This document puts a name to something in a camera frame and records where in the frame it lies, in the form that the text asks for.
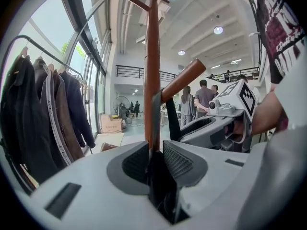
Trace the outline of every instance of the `person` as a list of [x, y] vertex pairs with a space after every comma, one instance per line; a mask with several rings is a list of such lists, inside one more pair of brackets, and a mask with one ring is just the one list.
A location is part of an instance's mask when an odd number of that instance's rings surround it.
[[226, 82], [230, 82], [230, 80], [229, 80], [229, 73], [230, 73], [230, 71], [227, 70], [227, 72], [224, 74], [224, 77], [225, 77], [225, 81], [226, 81]]
[[134, 112], [136, 114], [136, 117], [138, 117], [139, 110], [140, 110], [140, 104], [139, 104], [139, 101], [136, 101], [136, 104], [135, 104], [135, 107], [134, 107]]
[[209, 109], [209, 101], [213, 99], [212, 90], [207, 88], [207, 81], [200, 81], [201, 89], [196, 91], [195, 105], [197, 106], [196, 118], [206, 116]]
[[[293, 67], [307, 62], [307, 36], [287, 0], [257, 0], [257, 4], [256, 23], [267, 50], [272, 84], [270, 92], [255, 108], [252, 135], [273, 128], [275, 132], [287, 129], [288, 118], [274, 90]], [[243, 131], [240, 121], [226, 129], [227, 133], [235, 134]]]
[[133, 102], [131, 102], [131, 104], [130, 104], [130, 111], [133, 112], [133, 110], [134, 110], [134, 105], [133, 105]]
[[211, 90], [213, 92], [213, 98], [219, 94], [218, 93], [219, 87], [216, 84], [212, 85]]
[[256, 98], [256, 105], [258, 105], [258, 103], [260, 103], [260, 93], [259, 93], [259, 90], [255, 86], [248, 84], [248, 79], [246, 78], [245, 75], [240, 74], [236, 78], [237, 81], [239, 81], [241, 79], [243, 79], [243, 81], [248, 85], [249, 89], [254, 93], [254, 96]]
[[187, 125], [195, 116], [193, 95], [189, 86], [183, 89], [183, 94], [180, 99], [181, 106], [181, 126]]

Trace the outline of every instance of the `black t-shirt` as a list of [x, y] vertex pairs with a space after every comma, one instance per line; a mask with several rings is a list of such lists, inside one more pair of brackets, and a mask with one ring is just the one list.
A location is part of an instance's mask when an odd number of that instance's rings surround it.
[[271, 82], [280, 83], [307, 61], [306, 33], [285, 0], [257, 0], [257, 25], [270, 63]]

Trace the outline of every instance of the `brown jacket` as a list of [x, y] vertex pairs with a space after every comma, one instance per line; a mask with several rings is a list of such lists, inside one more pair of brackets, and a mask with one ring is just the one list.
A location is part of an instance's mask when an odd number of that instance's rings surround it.
[[69, 152], [71, 153], [73, 160], [75, 161], [79, 158], [84, 157], [84, 155], [79, 145], [79, 142], [76, 138], [75, 132], [73, 131], [67, 99], [66, 99], [65, 83], [56, 70], [53, 72], [53, 79], [54, 79], [54, 99], [55, 99], [60, 129], [64, 137], [66, 146]]

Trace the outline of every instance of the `printed graphic on shirt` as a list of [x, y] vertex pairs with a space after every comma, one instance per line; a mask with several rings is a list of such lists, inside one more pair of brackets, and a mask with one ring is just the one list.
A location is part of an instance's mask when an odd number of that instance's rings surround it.
[[224, 89], [224, 91], [218, 96], [218, 98], [229, 95], [238, 83], [239, 82], [235, 82], [234, 84], [228, 85], [227, 88]]
[[248, 88], [248, 86], [246, 85], [246, 83], [243, 84], [242, 86], [242, 90], [240, 92], [240, 98], [242, 99], [247, 112], [249, 113], [249, 116], [252, 117], [254, 108], [255, 108], [255, 104], [256, 104], [256, 99], [253, 95], [253, 93], [251, 92], [251, 90]]
[[260, 21], [267, 51], [284, 77], [298, 62], [307, 58], [306, 33], [284, 0], [258, 0]]

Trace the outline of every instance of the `floor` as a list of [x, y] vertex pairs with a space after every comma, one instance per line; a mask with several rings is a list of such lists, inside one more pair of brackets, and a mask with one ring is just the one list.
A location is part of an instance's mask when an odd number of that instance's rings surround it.
[[[123, 129], [121, 134], [99, 134], [95, 139], [96, 146], [92, 149], [92, 153], [99, 153], [101, 146], [104, 142], [115, 145], [124, 146], [134, 142], [144, 141], [144, 119], [143, 115], [139, 117], [133, 117], [130, 124], [126, 124], [126, 129]], [[162, 150], [162, 144], [164, 140], [170, 140], [169, 126], [160, 126], [160, 150]]]

